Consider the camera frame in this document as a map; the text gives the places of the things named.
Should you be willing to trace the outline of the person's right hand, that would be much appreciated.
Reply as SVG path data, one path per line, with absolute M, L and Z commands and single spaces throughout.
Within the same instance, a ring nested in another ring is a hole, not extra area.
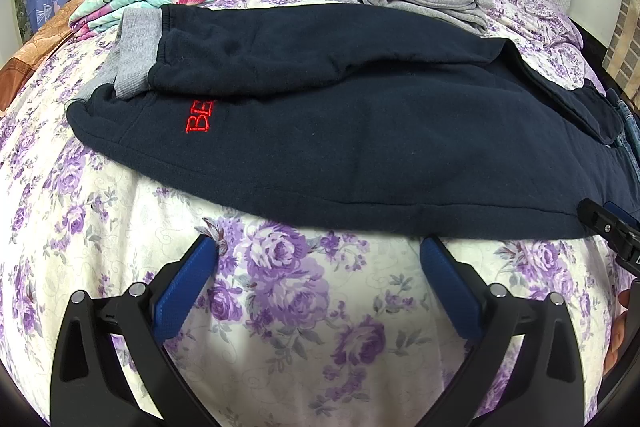
M 630 290 L 622 291 L 618 295 L 618 302 L 623 308 L 623 312 L 616 317 L 612 323 L 611 341 L 608 346 L 608 352 L 606 352 L 603 363 L 603 374 L 606 375 L 612 371 L 612 368 L 617 363 L 620 356 L 620 349 L 622 349 L 625 335 L 626 335 L 626 318 L 628 313 L 628 306 L 630 300 Z

